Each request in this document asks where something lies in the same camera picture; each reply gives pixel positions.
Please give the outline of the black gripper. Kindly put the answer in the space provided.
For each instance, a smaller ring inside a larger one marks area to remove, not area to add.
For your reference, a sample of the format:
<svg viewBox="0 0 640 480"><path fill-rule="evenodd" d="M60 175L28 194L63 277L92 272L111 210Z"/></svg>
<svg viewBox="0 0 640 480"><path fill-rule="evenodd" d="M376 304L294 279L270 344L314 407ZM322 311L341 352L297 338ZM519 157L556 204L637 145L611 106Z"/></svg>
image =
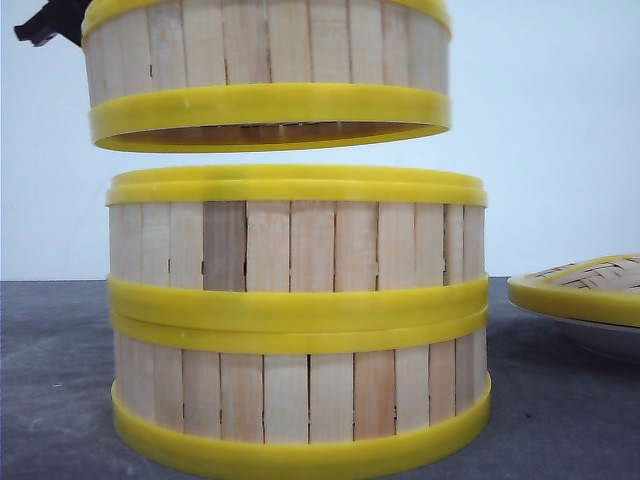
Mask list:
<svg viewBox="0 0 640 480"><path fill-rule="evenodd" d="M81 46L81 24L90 0L48 1L36 14L22 25L16 25L14 32L19 41L30 41L40 47L56 35Z"/></svg>

